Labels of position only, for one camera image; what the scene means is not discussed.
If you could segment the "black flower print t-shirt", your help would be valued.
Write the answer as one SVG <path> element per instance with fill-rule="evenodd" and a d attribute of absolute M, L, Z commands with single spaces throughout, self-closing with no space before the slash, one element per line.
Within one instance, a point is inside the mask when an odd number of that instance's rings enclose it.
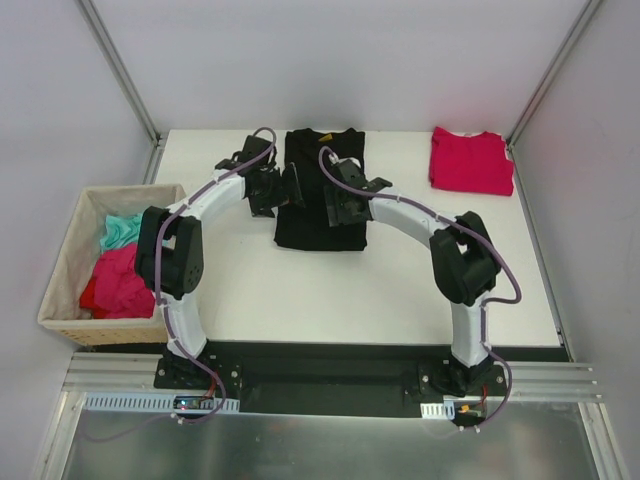
<path fill-rule="evenodd" d="M 366 248 L 364 223 L 329 225 L 324 190 L 331 182 L 318 164 L 324 145 L 341 158 L 363 161 L 365 138 L 364 132 L 353 128 L 328 133 L 305 128 L 286 133 L 284 163 L 296 167 L 305 205 L 287 204 L 278 209 L 274 234 L 278 247 L 306 252 L 360 252 Z"/>

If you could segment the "wicker laundry basket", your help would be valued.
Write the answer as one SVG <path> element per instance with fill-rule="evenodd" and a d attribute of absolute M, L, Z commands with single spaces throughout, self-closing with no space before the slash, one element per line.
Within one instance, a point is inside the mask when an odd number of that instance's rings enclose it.
<path fill-rule="evenodd" d="M 131 216 L 149 206 L 168 207 L 186 197 L 179 184 L 98 186 L 78 197 L 37 322 L 83 346 L 165 343 L 162 315 L 95 319 L 80 307 L 80 296 L 100 257 L 100 238 L 109 215 Z"/>

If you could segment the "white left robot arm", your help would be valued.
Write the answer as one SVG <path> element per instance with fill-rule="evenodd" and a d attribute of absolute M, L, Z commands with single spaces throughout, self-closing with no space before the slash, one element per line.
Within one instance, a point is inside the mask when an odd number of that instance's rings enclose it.
<path fill-rule="evenodd" d="M 259 128 L 190 196 L 143 212 L 134 269 L 163 315 L 168 350 L 183 358 L 176 375 L 188 388 L 204 387 L 212 369 L 199 356 L 207 337 L 195 296 L 204 274 L 204 228 L 243 201 L 252 216 L 269 218 L 276 208 L 305 205 L 297 169 L 279 168 L 276 156 L 275 131 Z"/>

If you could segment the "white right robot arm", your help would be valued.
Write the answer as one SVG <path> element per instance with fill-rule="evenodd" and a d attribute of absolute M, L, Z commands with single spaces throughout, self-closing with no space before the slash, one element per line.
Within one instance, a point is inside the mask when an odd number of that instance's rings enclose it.
<path fill-rule="evenodd" d="M 439 215 L 383 178 L 367 180 L 354 158 L 321 154 L 318 163 L 332 183 L 325 189 L 330 226 L 382 223 L 429 250 L 435 284 L 450 304 L 453 333 L 448 364 L 433 373 L 432 385 L 457 396 L 476 392 L 493 365 L 483 308 L 502 271 L 480 216 Z"/>

